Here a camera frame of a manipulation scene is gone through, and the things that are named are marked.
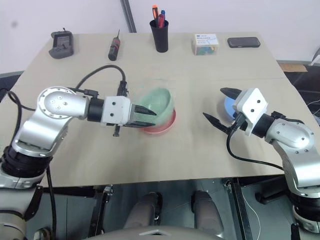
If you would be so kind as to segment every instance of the black cable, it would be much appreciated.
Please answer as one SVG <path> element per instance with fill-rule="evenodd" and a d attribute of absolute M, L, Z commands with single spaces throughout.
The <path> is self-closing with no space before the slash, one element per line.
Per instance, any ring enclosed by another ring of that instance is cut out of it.
<path fill-rule="evenodd" d="M 299 120 L 299 119 L 292 119 L 292 118 L 284 118 L 284 120 L 288 121 L 288 122 L 297 122 L 297 123 L 301 123 L 301 124 L 305 124 L 303 121 Z"/>
<path fill-rule="evenodd" d="M 51 173 L 50 167 L 48 166 L 46 169 L 46 178 L 48 181 L 48 188 L 51 200 L 51 212 L 52 212 L 52 228 L 51 228 L 51 240 L 56 240 L 56 233 L 57 233 L 57 210 L 56 210 L 56 201 L 55 201 L 55 194 L 54 188 L 52 187 L 51 181 Z"/>
<path fill-rule="evenodd" d="M 11 96 L 10 93 L 8 93 L 8 96 L 9 96 L 9 98 L 11 99 L 12 102 L 14 102 L 15 104 L 17 104 L 17 103 L 16 103 L 16 100 Z M 25 105 L 23 105 L 23 104 L 21 104 L 21 107 L 22 107 L 23 109 L 25 109 L 25 110 L 28 110 L 28 111 L 32 111 L 32 112 L 35 112 L 35 111 L 36 111 L 36 109 L 31 108 L 31 107 L 27 107 L 27 106 L 25 106 Z"/>
<path fill-rule="evenodd" d="M 125 75 L 125 72 L 118 66 L 116 65 L 104 65 L 104 66 L 101 66 L 99 68 L 97 68 L 96 70 L 90 72 L 87 76 L 85 76 L 78 84 L 77 86 L 75 87 L 76 89 L 79 89 L 81 87 L 82 84 L 84 84 L 84 82 L 90 78 L 92 75 L 96 74 L 97 72 L 100 72 L 101 70 L 103 69 L 108 69 L 108 68 L 114 68 L 114 69 L 118 69 L 119 72 L 121 73 L 122 75 L 122 81 L 126 81 L 126 75 Z"/>
<path fill-rule="evenodd" d="M 233 152 L 230 149 L 230 140 L 233 136 L 233 134 L 236 132 L 236 130 L 232 130 L 229 134 L 228 137 L 226 138 L 226 149 L 228 151 L 228 153 L 234 157 L 235 159 L 241 160 L 241 161 L 245 161 L 245 162 L 250 162 L 250 163 L 256 163 L 256 164 L 264 164 L 264 165 L 268 165 L 280 170 L 283 170 L 283 168 L 281 166 L 278 166 L 276 164 L 270 163 L 270 162 L 266 162 L 266 161 L 258 161 L 258 160 L 253 160 L 253 159 L 248 159 L 248 158 L 243 158 L 243 157 L 239 157 L 233 154 Z"/>
<path fill-rule="evenodd" d="M 13 91 L 10 91 L 6 88 L 1 88 L 0 91 L 2 90 L 5 90 L 10 97 L 10 99 L 12 101 L 14 101 L 14 103 L 17 105 L 17 117 L 16 117 L 16 123 L 15 123 L 15 128 L 14 128 L 14 132 L 13 132 L 13 136 L 12 136 L 12 139 L 11 139 L 11 142 L 14 140 L 19 128 L 20 128 L 20 124 L 21 124 L 21 117 L 22 117 L 22 106 L 21 106 L 21 102 L 20 102 L 20 99 L 18 98 L 18 96 L 13 92 Z"/>

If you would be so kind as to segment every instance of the small white box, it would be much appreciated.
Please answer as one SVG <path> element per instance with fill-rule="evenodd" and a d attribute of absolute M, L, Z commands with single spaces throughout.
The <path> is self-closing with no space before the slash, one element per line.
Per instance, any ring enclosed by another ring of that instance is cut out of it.
<path fill-rule="evenodd" d="M 197 33 L 194 35 L 193 46 L 195 55 L 213 55 L 219 47 L 217 35 L 214 33 Z"/>

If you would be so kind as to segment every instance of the marker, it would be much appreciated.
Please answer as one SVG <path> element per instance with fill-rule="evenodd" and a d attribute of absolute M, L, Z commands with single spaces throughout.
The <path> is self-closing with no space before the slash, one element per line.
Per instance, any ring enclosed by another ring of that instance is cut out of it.
<path fill-rule="evenodd" d="M 157 21 L 158 16 L 159 16 L 158 6 L 157 5 L 152 5 L 152 13 L 153 13 L 154 20 Z"/>
<path fill-rule="evenodd" d="M 166 12 L 165 12 L 165 10 L 161 10 L 161 14 L 163 14 L 164 20 L 166 20 Z"/>
<path fill-rule="evenodd" d="M 162 29 L 165 26 L 165 16 L 163 14 L 160 14 L 158 17 L 158 25 L 157 27 Z"/>

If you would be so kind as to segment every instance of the pink plate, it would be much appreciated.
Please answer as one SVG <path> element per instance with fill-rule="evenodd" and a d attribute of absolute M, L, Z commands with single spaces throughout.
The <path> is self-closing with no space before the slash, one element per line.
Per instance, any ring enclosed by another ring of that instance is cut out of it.
<path fill-rule="evenodd" d="M 140 128 L 140 129 L 146 134 L 152 134 L 152 135 L 163 134 L 172 127 L 175 120 L 176 120 L 176 110 L 173 109 L 172 116 L 166 123 L 160 126 L 150 126 L 150 127 Z"/>

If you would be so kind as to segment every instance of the black phone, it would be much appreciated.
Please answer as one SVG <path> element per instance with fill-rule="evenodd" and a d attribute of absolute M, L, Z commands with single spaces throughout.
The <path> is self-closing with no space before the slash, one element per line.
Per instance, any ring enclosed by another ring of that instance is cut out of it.
<path fill-rule="evenodd" d="M 246 37 L 229 37 L 228 45 L 230 48 L 258 48 L 260 47 L 260 41 L 255 36 Z"/>

